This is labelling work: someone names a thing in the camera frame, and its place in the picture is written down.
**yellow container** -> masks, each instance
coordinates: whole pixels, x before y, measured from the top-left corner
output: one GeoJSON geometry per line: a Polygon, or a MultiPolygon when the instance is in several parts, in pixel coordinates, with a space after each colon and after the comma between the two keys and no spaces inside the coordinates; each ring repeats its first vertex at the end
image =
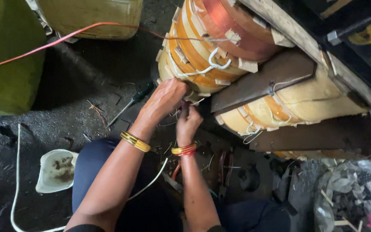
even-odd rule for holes
{"type": "MultiPolygon", "coordinates": [[[[38,5],[48,24],[68,35],[98,22],[115,22],[138,26],[143,0],[38,0],[38,5]]],[[[77,34],[92,39],[125,40],[137,29],[115,25],[100,25],[77,34]]]]}

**screwdriver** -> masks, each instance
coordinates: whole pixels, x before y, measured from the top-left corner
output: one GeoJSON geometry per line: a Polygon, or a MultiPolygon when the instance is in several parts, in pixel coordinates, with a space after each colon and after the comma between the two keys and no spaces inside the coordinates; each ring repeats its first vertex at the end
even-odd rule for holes
{"type": "Polygon", "coordinates": [[[120,117],[120,115],[129,108],[132,104],[140,102],[142,99],[144,99],[151,91],[154,89],[154,83],[149,82],[144,88],[142,88],[139,92],[137,92],[133,98],[131,98],[130,103],[128,103],[124,109],[121,110],[120,113],[117,114],[117,116],[111,120],[111,122],[107,125],[107,128],[110,127],[114,122],[120,117]]]}

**red wire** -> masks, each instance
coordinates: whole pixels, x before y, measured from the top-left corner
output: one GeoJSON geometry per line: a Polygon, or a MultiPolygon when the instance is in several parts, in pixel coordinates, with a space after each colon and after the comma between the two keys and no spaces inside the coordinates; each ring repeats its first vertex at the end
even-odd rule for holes
{"type": "Polygon", "coordinates": [[[11,62],[11,61],[14,61],[14,60],[18,60],[18,59],[20,59],[20,58],[22,58],[22,57],[25,57],[25,56],[31,55],[31,54],[36,53],[36,52],[38,52],[38,51],[41,51],[41,50],[43,50],[43,49],[45,49],[45,48],[48,48],[48,47],[52,47],[52,46],[54,46],[54,45],[57,45],[57,44],[63,42],[64,40],[66,40],[66,39],[68,39],[68,38],[70,38],[70,37],[73,37],[73,36],[76,35],[76,34],[79,34],[79,33],[83,32],[83,31],[86,31],[86,30],[88,30],[88,29],[90,29],[90,28],[93,28],[93,27],[96,27],[96,26],[99,26],[99,25],[117,25],[117,26],[122,26],[122,27],[136,28],[136,29],[139,29],[139,30],[147,31],[147,32],[149,32],[149,33],[151,33],[151,34],[153,34],[153,35],[155,35],[155,36],[157,36],[157,37],[160,37],[160,38],[162,38],[162,39],[167,39],[167,40],[178,39],[178,40],[198,40],[198,41],[206,41],[206,40],[195,39],[195,38],[165,37],[165,36],[162,36],[162,35],[159,35],[159,34],[155,33],[154,31],[151,31],[151,30],[146,29],[146,28],[138,27],[138,26],[125,25],[125,24],[119,24],[119,23],[111,23],[111,22],[101,22],[101,23],[92,24],[92,25],[87,26],[87,27],[85,27],[85,28],[83,28],[83,29],[79,29],[79,30],[77,30],[77,31],[74,31],[73,33],[71,33],[71,34],[69,34],[69,35],[66,35],[66,36],[62,37],[62,38],[59,39],[59,40],[56,40],[56,41],[54,41],[54,42],[52,42],[52,43],[49,43],[49,44],[47,44],[47,45],[44,45],[44,46],[42,46],[42,47],[36,48],[36,49],[34,49],[34,50],[30,51],[30,52],[27,52],[27,53],[25,53],[25,54],[22,54],[22,55],[20,55],[20,56],[14,57],[14,58],[9,59],[9,60],[6,60],[6,61],[2,61],[2,62],[0,62],[0,65],[5,64],[5,63],[8,63],[8,62],[11,62]]]}

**hand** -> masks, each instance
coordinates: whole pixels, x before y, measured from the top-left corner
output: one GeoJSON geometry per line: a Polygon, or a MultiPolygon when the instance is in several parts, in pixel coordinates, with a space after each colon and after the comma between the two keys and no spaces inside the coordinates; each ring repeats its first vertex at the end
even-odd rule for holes
{"type": "Polygon", "coordinates": [[[195,107],[188,106],[188,104],[183,103],[181,106],[180,118],[177,122],[178,147],[185,147],[193,143],[194,134],[202,122],[203,118],[200,116],[195,107]]]}
{"type": "Polygon", "coordinates": [[[187,85],[173,78],[158,85],[152,96],[141,109],[137,119],[156,126],[165,116],[178,108],[187,91],[187,85]]]}

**green container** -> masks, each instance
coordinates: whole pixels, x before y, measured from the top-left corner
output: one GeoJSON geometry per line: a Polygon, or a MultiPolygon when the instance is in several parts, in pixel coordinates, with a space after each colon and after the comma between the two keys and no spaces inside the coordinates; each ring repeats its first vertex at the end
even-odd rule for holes
{"type": "MultiPolygon", "coordinates": [[[[47,38],[25,0],[0,0],[0,62],[46,44],[47,38]]],[[[0,115],[30,110],[44,64],[44,51],[0,66],[0,115]]]]}

